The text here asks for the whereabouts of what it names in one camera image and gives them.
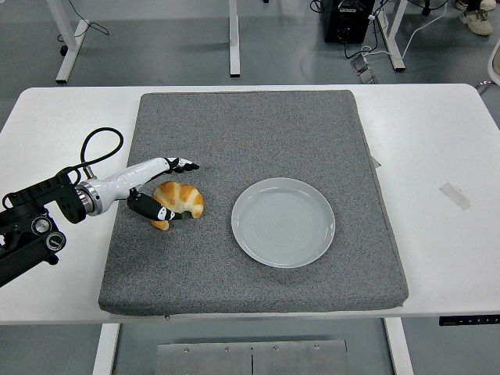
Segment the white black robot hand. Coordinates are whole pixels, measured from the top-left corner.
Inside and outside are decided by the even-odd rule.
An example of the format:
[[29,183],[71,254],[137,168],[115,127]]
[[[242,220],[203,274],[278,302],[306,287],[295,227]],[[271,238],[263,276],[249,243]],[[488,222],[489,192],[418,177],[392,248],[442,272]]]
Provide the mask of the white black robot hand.
[[146,183],[163,173],[183,173],[197,170],[199,166],[182,158],[155,158],[127,167],[104,180],[87,180],[87,192],[92,208],[88,214],[92,216],[106,212],[111,204],[118,200],[126,200],[129,209],[154,221],[171,221],[181,218],[149,195],[138,190]]

